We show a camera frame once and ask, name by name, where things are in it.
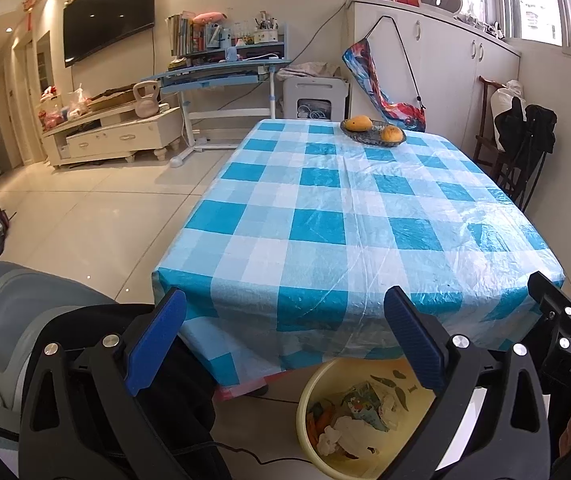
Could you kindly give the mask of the white small appliance cabinet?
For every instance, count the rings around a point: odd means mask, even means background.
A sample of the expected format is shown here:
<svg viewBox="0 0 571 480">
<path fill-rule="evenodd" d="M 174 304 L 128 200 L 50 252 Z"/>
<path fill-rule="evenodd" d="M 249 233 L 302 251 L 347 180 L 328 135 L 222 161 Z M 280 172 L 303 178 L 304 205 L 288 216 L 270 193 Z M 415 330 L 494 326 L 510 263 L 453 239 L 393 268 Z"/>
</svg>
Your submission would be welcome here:
<svg viewBox="0 0 571 480">
<path fill-rule="evenodd" d="M 292 77 L 283 81 L 283 116 L 341 122 L 348 84 L 340 78 Z"/>
</svg>

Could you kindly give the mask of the black jacket on chair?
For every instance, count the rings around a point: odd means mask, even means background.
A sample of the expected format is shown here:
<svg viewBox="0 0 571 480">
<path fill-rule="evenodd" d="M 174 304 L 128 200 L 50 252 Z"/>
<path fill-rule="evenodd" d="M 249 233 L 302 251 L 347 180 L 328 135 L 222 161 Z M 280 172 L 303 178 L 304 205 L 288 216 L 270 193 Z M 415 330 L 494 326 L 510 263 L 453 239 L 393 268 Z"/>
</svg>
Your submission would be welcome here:
<svg viewBox="0 0 571 480">
<path fill-rule="evenodd" d="M 499 143 L 507 162 L 499 186 L 525 211 L 534 194 L 546 157 L 555 148 L 557 114 L 536 104 L 522 105 L 514 96 L 509 110 L 495 118 Z"/>
</svg>

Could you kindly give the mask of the dark woven fruit tray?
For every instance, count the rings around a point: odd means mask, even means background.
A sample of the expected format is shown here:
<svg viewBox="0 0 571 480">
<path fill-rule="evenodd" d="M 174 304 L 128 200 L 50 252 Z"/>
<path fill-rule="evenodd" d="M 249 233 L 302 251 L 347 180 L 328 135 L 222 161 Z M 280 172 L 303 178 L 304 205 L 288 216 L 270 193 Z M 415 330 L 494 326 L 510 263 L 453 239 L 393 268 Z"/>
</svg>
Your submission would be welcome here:
<svg viewBox="0 0 571 480">
<path fill-rule="evenodd" d="M 386 124 L 385 122 L 378 122 L 377 120 L 374 120 L 373 127 L 366 132 L 351 132 L 346 129 L 343 129 L 341 124 L 340 127 L 343 133 L 345 133 L 349 139 L 358 142 L 360 144 L 378 146 L 379 148 L 396 148 L 396 146 L 405 143 L 407 140 L 405 132 L 404 132 L 405 138 L 403 142 L 390 144 L 390 143 L 385 143 L 381 140 L 380 132 L 384 127 L 388 125 L 389 124 Z"/>
</svg>

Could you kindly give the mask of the dark wooden chair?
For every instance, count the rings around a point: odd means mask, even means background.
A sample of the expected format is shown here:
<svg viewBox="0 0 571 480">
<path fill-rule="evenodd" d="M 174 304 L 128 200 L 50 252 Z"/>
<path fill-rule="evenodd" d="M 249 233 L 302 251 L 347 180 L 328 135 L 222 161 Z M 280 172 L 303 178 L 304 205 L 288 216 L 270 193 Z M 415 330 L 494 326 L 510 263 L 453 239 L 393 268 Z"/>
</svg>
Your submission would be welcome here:
<svg viewBox="0 0 571 480">
<path fill-rule="evenodd" d="M 491 97 L 497 90 L 503 88 L 503 84 L 483 76 L 478 76 L 477 80 L 482 85 L 482 108 L 479 133 L 475 136 L 473 162 L 482 169 L 487 169 L 489 177 L 497 182 L 505 166 L 506 155 L 499 150 L 496 141 L 494 118 L 491 114 Z"/>
</svg>

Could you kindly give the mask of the blue children's study desk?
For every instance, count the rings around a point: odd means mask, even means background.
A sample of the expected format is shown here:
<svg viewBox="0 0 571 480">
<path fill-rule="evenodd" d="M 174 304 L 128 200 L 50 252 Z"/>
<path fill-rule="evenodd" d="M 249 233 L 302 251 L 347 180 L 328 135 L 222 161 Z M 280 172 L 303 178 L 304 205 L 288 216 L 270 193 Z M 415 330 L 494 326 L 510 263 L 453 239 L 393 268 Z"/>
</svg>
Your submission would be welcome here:
<svg viewBox="0 0 571 480">
<path fill-rule="evenodd" d="M 276 73 L 289 65 L 289 29 L 282 24 L 276 29 L 276 40 L 256 41 L 240 44 L 228 49 L 218 48 L 190 52 L 186 65 L 179 66 L 151 78 L 159 83 L 162 96 L 177 96 L 182 113 L 183 126 L 180 139 L 186 147 L 170 159 L 172 166 L 180 167 L 195 152 L 212 150 L 233 150 L 238 142 L 212 142 L 206 138 L 197 139 L 195 127 L 210 120 L 236 118 L 276 118 Z M 237 107 L 240 101 L 234 98 L 230 103 L 212 110 L 194 110 L 189 94 L 197 91 L 228 89 L 249 86 L 256 91 L 267 84 L 267 104 L 254 107 Z"/>
</svg>

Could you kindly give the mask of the right yellow mango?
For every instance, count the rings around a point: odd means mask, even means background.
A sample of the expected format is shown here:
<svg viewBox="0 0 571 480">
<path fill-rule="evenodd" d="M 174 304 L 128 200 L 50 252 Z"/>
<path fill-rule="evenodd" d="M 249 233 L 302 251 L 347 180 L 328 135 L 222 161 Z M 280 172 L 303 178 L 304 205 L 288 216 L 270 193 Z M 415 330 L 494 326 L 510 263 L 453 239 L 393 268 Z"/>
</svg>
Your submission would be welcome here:
<svg viewBox="0 0 571 480">
<path fill-rule="evenodd" d="M 384 127 L 380 132 L 380 136 L 383 142 L 390 144 L 403 142 L 405 138 L 404 131 L 393 125 Z"/>
</svg>

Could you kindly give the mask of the white TV cabinet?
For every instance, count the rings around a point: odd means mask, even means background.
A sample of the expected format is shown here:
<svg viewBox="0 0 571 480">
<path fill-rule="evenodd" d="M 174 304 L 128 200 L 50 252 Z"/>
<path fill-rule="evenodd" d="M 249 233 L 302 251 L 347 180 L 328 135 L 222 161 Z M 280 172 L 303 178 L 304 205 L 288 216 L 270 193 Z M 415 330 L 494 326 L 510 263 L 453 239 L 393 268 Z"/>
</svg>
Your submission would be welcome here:
<svg viewBox="0 0 571 480">
<path fill-rule="evenodd" d="M 178 148 L 181 133 L 179 107 L 165 103 L 154 116 L 140 118 L 131 102 L 62 122 L 43 133 L 41 141 L 55 167 L 118 158 L 133 162 L 136 154 L 145 151 L 163 162 L 168 148 Z"/>
</svg>

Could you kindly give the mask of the wall-mounted black television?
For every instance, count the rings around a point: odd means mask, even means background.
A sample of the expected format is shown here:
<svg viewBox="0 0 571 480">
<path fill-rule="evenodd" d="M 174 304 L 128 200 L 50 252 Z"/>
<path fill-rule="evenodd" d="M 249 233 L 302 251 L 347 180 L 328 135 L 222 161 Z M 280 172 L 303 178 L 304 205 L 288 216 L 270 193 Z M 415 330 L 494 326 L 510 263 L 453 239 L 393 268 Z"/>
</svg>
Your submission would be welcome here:
<svg viewBox="0 0 571 480">
<path fill-rule="evenodd" d="M 64 64 L 72 66 L 155 24 L 155 0 L 69 0 L 63 10 Z"/>
</svg>

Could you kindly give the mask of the blue checkered tablecloth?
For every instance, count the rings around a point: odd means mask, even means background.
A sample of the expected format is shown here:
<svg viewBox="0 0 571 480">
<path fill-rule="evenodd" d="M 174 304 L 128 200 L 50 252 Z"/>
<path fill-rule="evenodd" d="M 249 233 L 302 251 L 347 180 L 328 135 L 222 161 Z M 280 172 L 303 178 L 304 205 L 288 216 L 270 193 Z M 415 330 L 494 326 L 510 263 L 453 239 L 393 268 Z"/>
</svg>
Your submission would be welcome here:
<svg viewBox="0 0 571 480">
<path fill-rule="evenodd" d="M 263 120 L 223 165 L 152 274 L 186 294 L 180 334 L 228 398 L 335 358 L 394 359 L 386 292 L 450 333 L 501 349 L 539 312 L 527 282 L 562 284 L 528 218 L 442 136 L 396 148 L 332 122 Z"/>
</svg>

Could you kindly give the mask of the yellow mango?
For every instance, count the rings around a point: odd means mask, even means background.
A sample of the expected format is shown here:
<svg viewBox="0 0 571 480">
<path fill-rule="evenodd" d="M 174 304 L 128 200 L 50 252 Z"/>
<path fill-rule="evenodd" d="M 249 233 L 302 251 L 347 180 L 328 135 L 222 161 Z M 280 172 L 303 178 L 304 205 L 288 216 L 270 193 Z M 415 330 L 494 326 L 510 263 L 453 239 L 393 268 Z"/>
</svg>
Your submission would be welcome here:
<svg viewBox="0 0 571 480">
<path fill-rule="evenodd" d="M 390 144 L 403 142 L 405 138 L 404 131 L 393 125 L 384 127 L 380 132 L 380 136 L 383 142 Z"/>
<path fill-rule="evenodd" d="M 366 132 L 373 127 L 373 122 L 367 115 L 359 115 L 343 120 L 341 126 L 351 132 Z"/>
</svg>

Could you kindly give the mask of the white sideboard cabinet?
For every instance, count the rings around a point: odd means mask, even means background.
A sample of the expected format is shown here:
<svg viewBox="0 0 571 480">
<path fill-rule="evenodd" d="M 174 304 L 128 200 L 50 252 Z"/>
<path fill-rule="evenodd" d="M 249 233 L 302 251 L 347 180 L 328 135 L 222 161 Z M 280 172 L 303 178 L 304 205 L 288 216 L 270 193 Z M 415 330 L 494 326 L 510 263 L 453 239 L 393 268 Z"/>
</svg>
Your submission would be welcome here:
<svg viewBox="0 0 571 480">
<path fill-rule="evenodd" d="M 415 98 L 411 63 L 427 118 L 427 132 L 472 155 L 479 133 L 483 76 L 507 82 L 519 76 L 520 52 L 445 12 L 385 0 L 349 0 L 347 47 L 367 37 L 381 86 L 393 101 Z"/>
</svg>

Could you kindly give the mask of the yellow plastic trash bin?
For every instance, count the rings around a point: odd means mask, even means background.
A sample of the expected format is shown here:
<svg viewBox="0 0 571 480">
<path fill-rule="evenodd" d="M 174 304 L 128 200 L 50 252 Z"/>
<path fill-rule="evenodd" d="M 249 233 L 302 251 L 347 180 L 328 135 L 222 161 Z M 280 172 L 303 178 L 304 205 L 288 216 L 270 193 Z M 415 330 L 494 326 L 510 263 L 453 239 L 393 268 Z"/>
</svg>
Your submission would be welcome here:
<svg viewBox="0 0 571 480">
<path fill-rule="evenodd" d="M 299 399 L 299 445 L 333 479 L 379 478 L 434 399 L 404 358 L 333 360 L 315 371 Z"/>
</svg>

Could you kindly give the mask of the colourful folded chair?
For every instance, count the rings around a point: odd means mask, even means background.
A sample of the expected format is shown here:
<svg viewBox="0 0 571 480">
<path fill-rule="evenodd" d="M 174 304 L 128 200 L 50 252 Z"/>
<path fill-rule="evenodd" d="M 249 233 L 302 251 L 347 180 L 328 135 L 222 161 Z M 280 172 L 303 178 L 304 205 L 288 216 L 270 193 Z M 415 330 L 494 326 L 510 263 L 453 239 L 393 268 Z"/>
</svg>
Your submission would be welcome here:
<svg viewBox="0 0 571 480">
<path fill-rule="evenodd" d="M 415 86 L 415 101 L 417 101 L 417 105 L 393 101 L 385 92 L 381 86 L 377 66 L 375 66 L 370 42 L 367 37 L 360 39 L 346 49 L 342 55 L 342 60 L 360 89 L 366 93 L 373 107 L 388 124 L 405 130 L 424 132 L 427 126 L 425 107 L 422 104 L 415 74 L 407 57 L 405 47 L 401 47 L 401 50 L 404 52 L 406 66 L 412 84 Z"/>
</svg>

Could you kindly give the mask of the left yellow mango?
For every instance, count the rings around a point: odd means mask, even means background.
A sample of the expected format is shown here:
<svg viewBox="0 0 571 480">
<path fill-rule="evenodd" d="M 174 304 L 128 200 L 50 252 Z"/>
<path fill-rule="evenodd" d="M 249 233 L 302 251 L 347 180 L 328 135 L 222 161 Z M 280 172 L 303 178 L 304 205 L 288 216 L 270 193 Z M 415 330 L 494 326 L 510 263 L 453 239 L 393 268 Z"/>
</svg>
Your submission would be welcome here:
<svg viewBox="0 0 571 480">
<path fill-rule="evenodd" d="M 366 132 L 373 127 L 373 122 L 367 115 L 359 115 L 343 120 L 341 126 L 351 132 Z"/>
</svg>

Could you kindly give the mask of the row of books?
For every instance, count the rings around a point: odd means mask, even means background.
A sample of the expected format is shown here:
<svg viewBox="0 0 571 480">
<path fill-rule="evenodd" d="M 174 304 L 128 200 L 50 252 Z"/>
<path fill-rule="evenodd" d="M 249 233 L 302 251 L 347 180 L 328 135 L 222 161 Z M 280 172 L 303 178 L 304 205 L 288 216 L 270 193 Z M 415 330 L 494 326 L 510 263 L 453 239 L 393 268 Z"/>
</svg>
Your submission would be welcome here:
<svg viewBox="0 0 571 480">
<path fill-rule="evenodd" d="M 205 25 L 195 21 L 196 14 L 183 11 L 166 18 L 170 55 L 183 58 L 206 49 Z"/>
</svg>

